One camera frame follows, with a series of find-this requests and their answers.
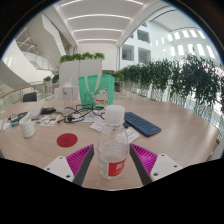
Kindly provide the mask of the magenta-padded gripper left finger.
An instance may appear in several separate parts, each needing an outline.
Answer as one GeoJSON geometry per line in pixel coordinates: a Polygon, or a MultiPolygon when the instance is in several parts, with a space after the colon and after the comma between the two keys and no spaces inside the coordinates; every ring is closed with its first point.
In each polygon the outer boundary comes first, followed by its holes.
{"type": "Polygon", "coordinates": [[[88,145],[67,157],[59,156],[45,170],[81,186],[94,155],[94,146],[88,145]]]}

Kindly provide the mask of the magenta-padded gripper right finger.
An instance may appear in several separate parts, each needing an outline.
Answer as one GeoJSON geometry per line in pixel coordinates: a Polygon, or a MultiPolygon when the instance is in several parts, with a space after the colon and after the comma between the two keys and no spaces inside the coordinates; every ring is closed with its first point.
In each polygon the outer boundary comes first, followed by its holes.
{"type": "Polygon", "coordinates": [[[131,144],[130,155],[143,185],[168,176],[182,167],[168,155],[155,154],[141,146],[131,144]]]}

